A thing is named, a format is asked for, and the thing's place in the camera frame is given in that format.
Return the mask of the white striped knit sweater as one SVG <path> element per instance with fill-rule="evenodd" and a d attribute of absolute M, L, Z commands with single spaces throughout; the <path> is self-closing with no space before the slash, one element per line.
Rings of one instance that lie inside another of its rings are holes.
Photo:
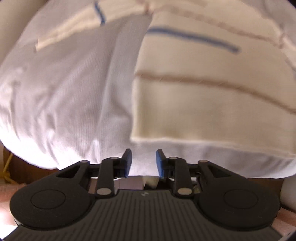
<path fill-rule="evenodd" d="M 126 16 L 149 16 L 132 84 L 134 142 L 210 143 L 295 155 L 295 43 L 245 1 L 95 1 L 36 50 Z"/>

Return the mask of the white bed sheet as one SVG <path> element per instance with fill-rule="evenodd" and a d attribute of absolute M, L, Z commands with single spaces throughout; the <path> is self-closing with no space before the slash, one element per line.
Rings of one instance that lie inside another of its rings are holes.
<path fill-rule="evenodd" d="M 156 176 L 156 150 L 196 163 L 209 160 L 248 178 L 295 174 L 291 158 L 210 143 L 134 142 L 132 84 L 149 16 L 126 16 L 41 50 L 39 37 L 95 1 L 50 1 L 31 20 L 1 65 L 1 141 L 26 162 L 63 169 L 132 149 L 133 176 Z M 288 1 L 245 1 L 280 18 L 295 43 Z"/>

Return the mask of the yellow wooden stand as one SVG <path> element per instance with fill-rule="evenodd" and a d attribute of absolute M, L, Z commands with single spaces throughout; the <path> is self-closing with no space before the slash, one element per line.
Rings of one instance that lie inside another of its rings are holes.
<path fill-rule="evenodd" d="M 9 157 L 8 157 L 8 159 L 7 159 L 7 161 L 6 161 L 5 165 L 4 165 L 4 169 L 3 169 L 3 178 L 4 178 L 5 181 L 7 181 L 7 182 L 10 183 L 10 184 L 18 185 L 18 183 L 17 183 L 16 181 L 14 181 L 14 180 L 11 179 L 11 177 L 10 177 L 10 173 L 9 173 L 9 171 L 8 171 L 9 164 L 10 164 L 10 162 L 11 162 L 13 156 L 14 156 L 13 153 L 10 153 L 10 154 L 9 154 Z"/>

